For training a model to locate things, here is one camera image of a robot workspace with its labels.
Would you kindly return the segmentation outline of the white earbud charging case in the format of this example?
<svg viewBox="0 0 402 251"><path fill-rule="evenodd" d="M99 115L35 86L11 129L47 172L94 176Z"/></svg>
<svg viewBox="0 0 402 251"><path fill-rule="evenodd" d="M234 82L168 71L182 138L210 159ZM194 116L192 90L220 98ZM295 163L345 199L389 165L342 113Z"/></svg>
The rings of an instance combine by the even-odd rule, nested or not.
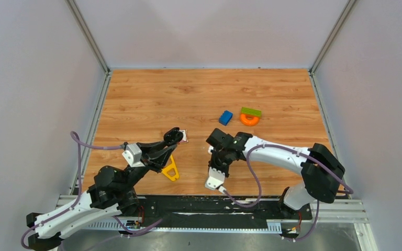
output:
<svg viewBox="0 0 402 251"><path fill-rule="evenodd" d="M214 151L214 148L212 146L210 146L208 148L208 154L212 155L213 151Z"/></svg>

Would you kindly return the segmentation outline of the black earbud case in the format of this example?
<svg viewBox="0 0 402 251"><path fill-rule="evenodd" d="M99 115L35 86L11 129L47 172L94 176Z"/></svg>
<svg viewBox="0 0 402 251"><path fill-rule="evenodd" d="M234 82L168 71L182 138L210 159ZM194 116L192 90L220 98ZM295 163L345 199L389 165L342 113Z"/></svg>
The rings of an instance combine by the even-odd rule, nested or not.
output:
<svg viewBox="0 0 402 251"><path fill-rule="evenodd" d="M184 138L184 133L179 127L173 127L163 136L163 140L167 146L176 145L181 142Z"/></svg>

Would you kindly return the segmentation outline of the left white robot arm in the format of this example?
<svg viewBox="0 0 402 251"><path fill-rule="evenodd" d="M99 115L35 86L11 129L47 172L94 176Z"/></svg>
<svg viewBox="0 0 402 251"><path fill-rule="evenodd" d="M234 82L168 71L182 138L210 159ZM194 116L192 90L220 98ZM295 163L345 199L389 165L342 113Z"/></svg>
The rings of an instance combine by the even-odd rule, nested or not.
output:
<svg viewBox="0 0 402 251"><path fill-rule="evenodd" d="M101 219L139 211L134 186L149 172L160 173L176 149L177 140L153 143L127 143L123 150L127 167L103 166L94 177L94 184L71 202L48 213L26 216L32 235L23 234L21 245L28 250L51 250L78 230Z"/></svg>

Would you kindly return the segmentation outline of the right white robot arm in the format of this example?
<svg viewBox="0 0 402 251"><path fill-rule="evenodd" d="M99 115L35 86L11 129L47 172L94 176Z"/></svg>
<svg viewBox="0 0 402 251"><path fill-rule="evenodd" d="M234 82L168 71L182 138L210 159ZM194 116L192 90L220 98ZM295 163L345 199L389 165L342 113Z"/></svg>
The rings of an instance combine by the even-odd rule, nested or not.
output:
<svg viewBox="0 0 402 251"><path fill-rule="evenodd" d="M235 136L216 128L207 138L209 153L208 177L205 187L224 195L229 167L234 161L272 164L302 177L293 187L287 187L278 202L279 214L292 218L306 204L313 201L333 203L343 185L345 168L329 149L319 143L312 147L297 147L266 141L246 132Z"/></svg>

